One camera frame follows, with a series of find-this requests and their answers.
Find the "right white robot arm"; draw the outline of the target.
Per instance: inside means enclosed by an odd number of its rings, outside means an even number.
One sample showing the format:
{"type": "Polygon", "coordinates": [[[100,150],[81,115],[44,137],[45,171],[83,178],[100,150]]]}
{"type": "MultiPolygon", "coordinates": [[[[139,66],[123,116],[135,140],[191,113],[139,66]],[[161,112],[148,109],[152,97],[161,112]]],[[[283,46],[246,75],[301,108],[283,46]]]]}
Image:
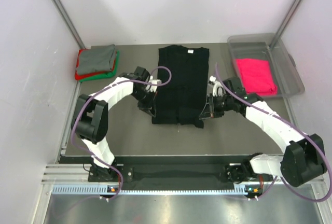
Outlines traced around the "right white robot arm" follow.
{"type": "Polygon", "coordinates": [[[317,134],[308,141],[289,124],[281,120],[269,105],[256,93],[248,94],[238,77],[220,82],[211,76],[208,84],[213,92],[206,97],[206,104],[199,118],[220,118],[227,111],[241,114],[246,120],[258,126],[280,148],[282,155],[267,155],[261,152],[245,158],[242,174],[248,180],[255,180],[260,174],[282,177],[293,187],[299,187],[326,173],[327,167],[317,147],[324,149],[317,134]]]}

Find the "black t shirt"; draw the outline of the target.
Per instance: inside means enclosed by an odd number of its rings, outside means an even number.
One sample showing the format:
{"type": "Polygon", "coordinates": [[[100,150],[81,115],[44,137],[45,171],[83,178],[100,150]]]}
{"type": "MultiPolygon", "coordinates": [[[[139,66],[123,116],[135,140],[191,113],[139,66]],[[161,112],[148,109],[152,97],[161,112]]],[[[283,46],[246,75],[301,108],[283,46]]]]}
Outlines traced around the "black t shirt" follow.
{"type": "Polygon", "coordinates": [[[194,125],[203,129],[199,119],[206,103],[210,50],[170,45],[159,49],[158,65],[167,67],[172,78],[157,90],[153,124],[194,125]]]}

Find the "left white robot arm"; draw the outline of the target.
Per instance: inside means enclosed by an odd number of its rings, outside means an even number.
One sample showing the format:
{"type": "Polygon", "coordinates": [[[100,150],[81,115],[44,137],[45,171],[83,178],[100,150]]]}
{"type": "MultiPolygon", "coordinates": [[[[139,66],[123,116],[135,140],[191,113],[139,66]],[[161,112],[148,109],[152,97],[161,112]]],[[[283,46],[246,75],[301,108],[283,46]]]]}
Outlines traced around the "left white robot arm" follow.
{"type": "Polygon", "coordinates": [[[105,180],[115,179],[118,173],[117,167],[112,165],[115,156],[106,140],[109,110],[131,95],[140,110],[155,116],[155,97],[160,84],[160,79],[154,79],[146,69],[137,67],[133,73],[120,74],[99,92],[82,94],[77,99],[71,134],[87,146],[93,164],[100,167],[99,173],[105,180]]]}

